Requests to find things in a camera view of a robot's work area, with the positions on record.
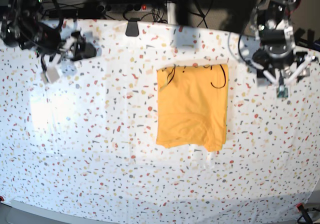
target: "yellow cloth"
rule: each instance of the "yellow cloth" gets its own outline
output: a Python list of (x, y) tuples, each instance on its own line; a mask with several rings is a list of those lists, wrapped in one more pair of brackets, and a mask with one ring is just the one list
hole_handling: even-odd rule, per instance
[(228, 66), (167, 67), (157, 71), (157, 81), (156, 143), (221, 150), (227, 134)]

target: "white tablecloth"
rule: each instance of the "white tablecloth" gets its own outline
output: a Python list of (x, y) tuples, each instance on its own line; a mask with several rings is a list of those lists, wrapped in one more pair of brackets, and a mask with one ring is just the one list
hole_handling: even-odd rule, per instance
[[(35, 53), (2, 44), (0, 196), (125, 224), (298, 217), (295, 205), (320, 177), (317, 64), (289, 99), (277, 99), (238, 61), (237, 34), (138, 27), (127, 37), (126, 21), (68, 21), (63, 35), (93, 32), (100, 56), (62, 64), (65, 74), (47, 85)], [(251, 54), (259, 46), (245, 43)], [(228, 64), (227, 141), (218, 152), (156, 145), (156, 70), (194, 63)]]

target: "table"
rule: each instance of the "table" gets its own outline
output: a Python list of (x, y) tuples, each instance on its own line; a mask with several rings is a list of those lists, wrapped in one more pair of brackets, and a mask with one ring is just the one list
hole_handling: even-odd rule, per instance
[[(1, 196), (126, 224), (297, 218), (295, 205), (320, 178), (317, 64), (289, 99), (277, 99), (239, 61), (238, 34), (138, 22), (140, 35), (127, 37), (126, 28), (68, 20), (63, 36), (81, 29), (99, 56), (62, 64), (53, 84), (42, 82), (33, 52), (1, 45)], [(243, 41), (247, 55), (259, 46)], [(220, 63), (229, 68), (223, 149), (156, 145), (156, 70)]]

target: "terrazzo pattern fabric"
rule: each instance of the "terrazzo pattern fabric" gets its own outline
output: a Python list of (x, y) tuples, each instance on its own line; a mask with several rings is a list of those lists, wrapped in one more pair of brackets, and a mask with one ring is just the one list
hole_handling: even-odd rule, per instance
[[(100, 56), (44, 85), (30, 51), (1, 45), (0, 194), (36, 207), (119, 224), (270, 223), (297, 218), (319, 180), (320, 76), (276, 99), (238, 61), (234, 33), (126, 21), (66, 22)], [(244, 40), (244, 53), (259, 46)], [(227, 63), (226, 143), (156, 145), (157, 70)]]

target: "speckled tablecloth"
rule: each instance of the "speckled tablecloth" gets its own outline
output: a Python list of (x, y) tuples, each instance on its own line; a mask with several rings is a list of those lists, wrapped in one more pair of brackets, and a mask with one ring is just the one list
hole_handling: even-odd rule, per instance
[[(61, 64), (64, 75), (47, 85), (33, 52), (1, 45), (0, 196), (123, 224), (298, 217), (295, 205), (320, 176), (317, 64), (289, 99), (276, 99), (238, 62), (237, 34), (138, 27), (139, 37), (127, 37), (126, 21), (68, 21), (63, 35), (92, 32), (100, 56)], [(244, 41), (248, 55), (259, 45)], [(218, 63), (229, 68), (223, 149), (156, 145), (156, 70)]]

